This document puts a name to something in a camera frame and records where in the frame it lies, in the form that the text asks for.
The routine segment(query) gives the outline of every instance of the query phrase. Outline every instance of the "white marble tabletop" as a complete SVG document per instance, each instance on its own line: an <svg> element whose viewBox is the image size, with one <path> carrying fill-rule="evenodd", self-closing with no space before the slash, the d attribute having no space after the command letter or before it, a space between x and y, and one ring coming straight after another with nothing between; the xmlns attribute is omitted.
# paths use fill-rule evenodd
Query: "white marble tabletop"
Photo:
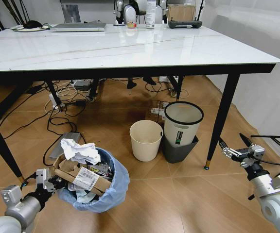
<svg viewBox="0 0 280 233"><path fill-rule="evenodd" d="M0 32L0 71L275 63L280 59L206 27Z"/></svg>

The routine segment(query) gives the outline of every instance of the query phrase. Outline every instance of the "trash can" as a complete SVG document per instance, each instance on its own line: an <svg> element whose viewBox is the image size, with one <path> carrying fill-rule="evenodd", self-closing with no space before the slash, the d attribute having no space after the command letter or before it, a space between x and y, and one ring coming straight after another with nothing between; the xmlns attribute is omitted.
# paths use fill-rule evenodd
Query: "trash can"
<svg viewBox="0 0 280 233"><path fill-rule="evenodd" d="M192 143L181 147L173 147L166 137L163 138L163 154L168 163L174 164L183 161L198 143L195 136Z"/></svg>
<svg viewBox="0 0 280 233"><path fill-rule="evenodd" d="M135 158L148 162L156 157L163 137L163 129L159 124L151 120L140 120L130 127L129 133Z"/></svg>
<svg viewBox="0 0 280 233"><path fill-rule="evenodd" d="M165 137L173 147L191 144L203 118L204 112L196 104L172 102L165 108Z"/></svg>
<svg viewBox="0 0 280 233"><path fill-rule="evenodd" d="M99 200L93 200L89 203L78 202L72 191L69 191L67 188L58 189L57 193L61 200L70 203L77 210L88 210L101 213L119 205L125 200L129 184L129 175L127 169L117 161L110 152L101 148L96 149L100 154L101 161L107 162L111 167L111 170L114 171L110 188L99 197Z"/></svg>

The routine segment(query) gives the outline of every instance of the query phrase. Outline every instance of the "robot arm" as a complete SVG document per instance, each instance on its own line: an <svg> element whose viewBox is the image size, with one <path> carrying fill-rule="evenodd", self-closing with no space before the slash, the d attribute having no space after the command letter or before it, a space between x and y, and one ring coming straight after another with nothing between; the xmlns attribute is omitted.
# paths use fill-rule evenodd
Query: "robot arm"
<svg viewBox="0 0 280 233"><path fill-rule="evenodd" d="M147 0L130 0L129 4L124 5L123 0L114 2L114 14L116 15L117 23L136 22L137 16L146 14ZM167 0L160 0L157 5L156 23L167 22L166 9Z"/></svg>
<svg viewBox="0 0 280 233"><path fill-rule="evenodd" d="M257 198L264 217L272 222L280 232L280 175L272 179L269 172L260 165L265 149L253 144L247 137L241 134L241 138L249 146L246 149L234 150L229 148L220 139L219 145L222 154L236 162L246 170L248 180L254 186L254 196Z"/></svg>
<svg viewBox="0 0 280 233"><path fill-rule="evenodd" d="M56 189L65 186L65 180L58 176L51 177L48 168L38 169L35 173L35 192L22 199L18 185L11 185L1 190L6 204L5 216L0 217L0 233L29 233L33 229L33 221L45 202L55 193Z"/></svg>

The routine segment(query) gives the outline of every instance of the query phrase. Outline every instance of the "white wall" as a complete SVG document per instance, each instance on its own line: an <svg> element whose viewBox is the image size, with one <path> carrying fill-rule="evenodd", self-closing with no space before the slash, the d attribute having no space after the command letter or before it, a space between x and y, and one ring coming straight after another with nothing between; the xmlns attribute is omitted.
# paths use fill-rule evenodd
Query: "white wall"
<svg viewBox="0 0 280 233"><path fill-rule="evenodd" d="M168 3L183 3L185 0L168 0ZM41 23L58 24L64 22L60 0L23 0L30 19ZM81 21L101 20L104 23L114 23L116 16L113 14L114 0L61 0L62 3L78 4ZM196 15L201 0L196 0ZM13 17L9 14L2 0L0 0L0 18L5 27L15 26Z"/></svg>
<svg viewBox="0 0 280 233"><path fill-rule="evenodd" d="M280 0L207 0L202 20L215 31L280 58ZM209 78L223 91L226 76ZM242 75L233 103L260 134L280 135L280 64L270 74ZM279 147L267 142L280 155Z"/></svg>

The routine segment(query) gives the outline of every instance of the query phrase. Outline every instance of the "blue trash bag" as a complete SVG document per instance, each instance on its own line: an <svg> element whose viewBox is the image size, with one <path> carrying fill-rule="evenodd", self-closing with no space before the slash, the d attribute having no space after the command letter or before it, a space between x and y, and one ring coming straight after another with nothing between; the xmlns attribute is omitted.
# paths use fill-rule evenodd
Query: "blue trash bag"
<svg viewBox="0 0 280 233"><path fill-rule="evenodd" d="M101 148L96 148L100 154L101 161L107 162L114 171L113 180L110 188L99 197L99 200L93 200L89 203L77 202L74 195L67 189L57 190L58 197L73 205L77 210L89 210L96 213L107 211L108 209L121 204L125 200L128 190L129 174L127 169L117 161L113 155Z"/></svg>

